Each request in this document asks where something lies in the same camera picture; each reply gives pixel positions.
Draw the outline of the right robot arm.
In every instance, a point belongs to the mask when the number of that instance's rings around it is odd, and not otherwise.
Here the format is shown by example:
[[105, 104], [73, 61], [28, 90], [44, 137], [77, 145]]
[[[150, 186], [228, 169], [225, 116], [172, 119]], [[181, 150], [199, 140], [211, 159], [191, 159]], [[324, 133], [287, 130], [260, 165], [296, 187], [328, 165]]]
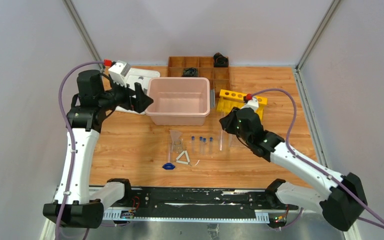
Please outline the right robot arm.
[[281, 166], [311, 187], [300, 187], [276, 179], [265, 195], [272, 209], [295, 205], [322, 214], [337, 230], [346, 232], [364, 211], [367, 198], [361, 179], [350, 172], [344, 175], [320, 165], [287, 144], [280, 135], [264, 129], [252, 108], [234, 107], [220, 120], [221, 128], [236, 136], [257, 157]]

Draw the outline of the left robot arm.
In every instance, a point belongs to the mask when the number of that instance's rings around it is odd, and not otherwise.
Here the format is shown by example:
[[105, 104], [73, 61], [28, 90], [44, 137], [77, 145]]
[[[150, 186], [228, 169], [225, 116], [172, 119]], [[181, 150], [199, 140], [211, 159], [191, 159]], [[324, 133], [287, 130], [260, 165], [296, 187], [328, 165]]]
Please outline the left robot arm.
[[133, 201], [130, 181], [112, 178], [94, 194], [89, 192], [89, 179], [95, 146], [102, 125], [112, 111], [124, 108], [143, 113], [153, 99], [143, 90], [143, 78], [132, 71], [110, 70], [106, 78], [111, 88], [104, 90], [105, 75], [98, 70], [78, 74], [78, 93], [73, 96], [70, 111], [65, 112], [67, 152], [60, 185], [53, 202], [43, 206], [43, 215], [59, 227], [98, 228], [104, 212], [114, 203], [122, 207]]

